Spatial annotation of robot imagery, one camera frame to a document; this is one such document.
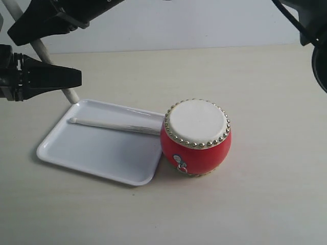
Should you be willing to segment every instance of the drumstick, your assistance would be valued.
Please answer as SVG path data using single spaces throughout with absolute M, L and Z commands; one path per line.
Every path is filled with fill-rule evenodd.
M 79 119 L 76 117 L 70 118 L 69 122 L 71 124 L 80 124 L 80 125 L 92 126 L 97 128 L 115 129 L 115 130 L 128 131 L 128 132 L 141 133 L 141 134 L 160 135 L 160 129 L 154 129 L 148 127 L 109 124 L 107 122 Z

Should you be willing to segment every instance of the beige table surface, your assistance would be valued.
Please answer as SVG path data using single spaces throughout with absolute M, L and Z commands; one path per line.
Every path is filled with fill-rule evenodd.
M 311 47 L 53 55 L 83 71 L 82 99 L 165 113 L 193 97 L 232 120 L 230 154 L 184 178 L 162 158 L 130 188 L 39 161 L 69 108 L 61 91 L 0 101 L 0 244 L 326 244 L 327 94 Z

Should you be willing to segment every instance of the plastic tray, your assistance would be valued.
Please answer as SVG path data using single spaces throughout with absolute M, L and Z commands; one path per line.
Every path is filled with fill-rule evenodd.
M 159 136 L 73 125 L 71 117 L 161 128 L 164 115 L 93 100 L 72 105 L 37 149 L 46 162 L 133 186 L 154 176 Z

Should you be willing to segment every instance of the drum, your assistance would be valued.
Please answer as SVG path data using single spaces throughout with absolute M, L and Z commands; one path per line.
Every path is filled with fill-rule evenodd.
M 231 146 L 230 120 L 215 103 L 186 100 L 168 110 L 160 132 L 163 154 L 181 173 L 190 176 L 213 171 Z

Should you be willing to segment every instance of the white wall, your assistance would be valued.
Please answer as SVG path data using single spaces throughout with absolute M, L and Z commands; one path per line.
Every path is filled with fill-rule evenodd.
M 18 2 L 25 10 L 30 1 Z M 0 11 L 0 43 L 13 44 L 13 19 Z M 271 0 L 126 0 L 86 30 L 43 40 L 51 53 L 80 53 L 299 43 L 299 34 Z

